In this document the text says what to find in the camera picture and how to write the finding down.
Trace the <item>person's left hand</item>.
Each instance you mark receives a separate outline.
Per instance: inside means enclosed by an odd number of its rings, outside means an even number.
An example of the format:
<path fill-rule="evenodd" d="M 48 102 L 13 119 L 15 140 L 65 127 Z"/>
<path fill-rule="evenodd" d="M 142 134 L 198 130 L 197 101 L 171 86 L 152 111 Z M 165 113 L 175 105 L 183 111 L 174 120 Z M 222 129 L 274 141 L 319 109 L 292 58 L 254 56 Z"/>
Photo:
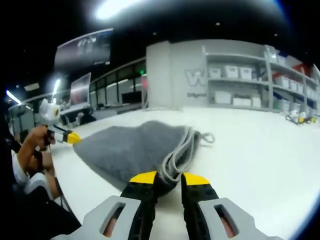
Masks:
<path fill-rule="evenodd" d="M 40 125 L 31 130 L 21 146 L 21 151 L 31 155 L 37 147 L 43 148 L 51 143 L 52 135 L 46 125 Z"/>

